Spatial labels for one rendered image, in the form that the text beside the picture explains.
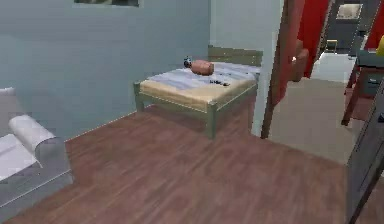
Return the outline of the brown round pillow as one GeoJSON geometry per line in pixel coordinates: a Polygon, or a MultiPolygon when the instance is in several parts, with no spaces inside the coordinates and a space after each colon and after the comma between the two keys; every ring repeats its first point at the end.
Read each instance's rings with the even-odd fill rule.
{"type": "Polygon", "coordinates": [[[209,76],[214,72],[214,64],[209,61],[195,60],[191,63],[190,69],[195,74],[209,76]]]}

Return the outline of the grey white sofa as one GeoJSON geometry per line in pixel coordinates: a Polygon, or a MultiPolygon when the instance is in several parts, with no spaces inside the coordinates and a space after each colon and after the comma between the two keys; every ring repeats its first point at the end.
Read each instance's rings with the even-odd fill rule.
{"type": "Polygon", "coordinates": [[[0,89],[0,222],[73,181],[64,141],[22,110],[14,88],[0,89]]]}

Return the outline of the green framed bed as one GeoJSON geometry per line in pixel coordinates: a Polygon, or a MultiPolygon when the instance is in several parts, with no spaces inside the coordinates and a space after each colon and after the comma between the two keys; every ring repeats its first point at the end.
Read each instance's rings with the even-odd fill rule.
{"type": "Polygon", "coordinates": [[[144,104],[155,105],[187,113],[205,122],[210,139],[216,135],[219,117],[236,106],[248,106],[248,125],[253,125],[263,52],[261,50],[208,47],[208,60],[214,64],[209,76],[195,74],[184,66],[148,77],[133,84],[136,110],[144,104]],[[210,80],[230,86],[210,84],[210,80]]]}

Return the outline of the small yellow stool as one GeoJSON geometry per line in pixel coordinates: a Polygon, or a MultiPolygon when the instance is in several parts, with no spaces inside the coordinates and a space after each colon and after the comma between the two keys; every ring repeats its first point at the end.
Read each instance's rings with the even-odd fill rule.
{"type": "Polygon", "coordinates": [[[332,39],[327,40],[325,45],[325,52],[335,53],[337,51],[337,44],[338,44],[337,40],[332,40],[332,39]]]}

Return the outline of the pale framed wall picture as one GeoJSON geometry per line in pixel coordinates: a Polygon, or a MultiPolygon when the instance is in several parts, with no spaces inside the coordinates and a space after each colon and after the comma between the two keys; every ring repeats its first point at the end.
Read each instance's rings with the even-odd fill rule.
{"type": "Polygon", "coordinates": [[[360,17],[362,4],[341,4],[338,8],[337,19],[355,20],[360,17]]]}

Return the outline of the red legged dark table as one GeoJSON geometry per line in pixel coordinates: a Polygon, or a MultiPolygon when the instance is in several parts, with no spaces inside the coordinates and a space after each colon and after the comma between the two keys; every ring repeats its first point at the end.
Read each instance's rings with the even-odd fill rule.
{"type": "Polygon", "coordinates": [[[347,100],[342,125],[349,124],[360,98],[374,98],[382,78],[384,78],[384,54],[359,50],[344,92],[347,100]]]}

